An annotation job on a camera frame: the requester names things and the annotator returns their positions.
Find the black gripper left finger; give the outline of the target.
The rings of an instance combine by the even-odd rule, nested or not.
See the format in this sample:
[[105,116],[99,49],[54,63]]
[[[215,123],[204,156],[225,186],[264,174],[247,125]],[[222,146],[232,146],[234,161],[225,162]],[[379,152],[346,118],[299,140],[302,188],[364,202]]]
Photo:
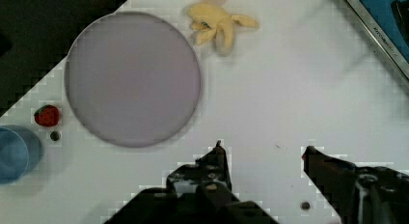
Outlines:
[[232,193],[227,153],[215,147],[166,179],[147,188],[104,224],[279,224],[259,205]]

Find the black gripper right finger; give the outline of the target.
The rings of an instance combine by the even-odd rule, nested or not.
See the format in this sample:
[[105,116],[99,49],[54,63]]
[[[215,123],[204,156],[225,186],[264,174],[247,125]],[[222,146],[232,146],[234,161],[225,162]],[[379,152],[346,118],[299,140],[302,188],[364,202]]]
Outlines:
[[406,174],[358,166],[313,146],[302,154],[304,172],[336,211],[341,224],[409,224]]

